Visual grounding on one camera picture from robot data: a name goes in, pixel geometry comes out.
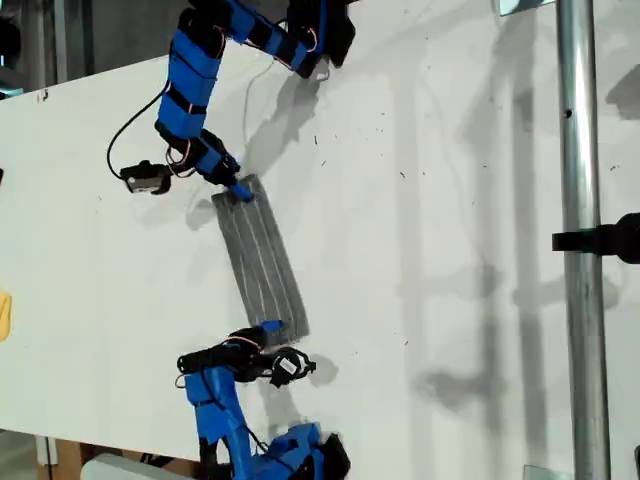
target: silver pole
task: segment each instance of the silver pole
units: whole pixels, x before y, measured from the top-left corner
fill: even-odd
[[[558,0],[564,231],[600,224],[593,0]],[[610,480],[602,260],[565,253],[576,480]]]

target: gray towel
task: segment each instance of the gray towel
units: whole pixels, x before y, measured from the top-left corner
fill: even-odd
[[[255,196],[250,203],[225,192],[214,195],[213,204],[249,324],[282,320],[284,329],[268,345],[295,342],[309,334],[309,323],[269,198],[255,175],[241,183]]]

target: white table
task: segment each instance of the white table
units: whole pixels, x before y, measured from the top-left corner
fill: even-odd
[[[640,204],[640,128],[605,98],[637,62],[640,5],[596,7],[603,218],[617,221]],[[322,356],[313,382],[241,388],[249,424],[266,437],[321,422],[354,479],[571,470],[554,8],[352,12],[347,64],[317,95],[229,45],[209,108],[262,175],[311,324],[300,348]],[[165,76],[161,58],[0,104],[0,288],[14,295],[0,428],[197,458],[176,359],[247,324],[214,190],[194,177],[130,195],[104,160]],[[155,115],[123,135],[117,168],[162,158]],[[607,260],[605,277],[613,474],[631,479],[640,270]]]

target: yellow object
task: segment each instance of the yellow object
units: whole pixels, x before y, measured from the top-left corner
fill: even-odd
[[[11,330],[11,295],[0,292],[0,342],[6,340]]]

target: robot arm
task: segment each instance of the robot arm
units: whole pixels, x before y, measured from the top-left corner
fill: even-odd
[[[237,0],[191,0],[171,43],[169,76],[155,128],[167,142],[167,164],[143,161],[120,171],[131,192],[166,193],[171,177],[194,172],[230,188],[242,201],[252,194],[238,184],[238,162],[222,140],[203,128],[226,39],[248,44],[303,78],[328,57],[341,66],[355,36],[345,0],[292,0],[285,31]],[[182,158],[174,160],[172,150]]]
[[[314,424],[297,425],[264,448],[244,419],[235,382],[252,382],[260,377],[280,387],[315,370],[315,363],[291,347],[262,352],[266,334],[282,328],[282,322],[265,322],[260,327],[232,333],[227,340],[207,350],[180,357],[178,369],[185,376],[187,398],[194,406],[200,439],[200,457],[206,478],[216,480],[270,479],[331,480],[344,478],[349,459],[336,435],[324,444]],[[263,453],[252,455],[250,437]],[[220,465],[216,450],[222,441],[230,464]]]

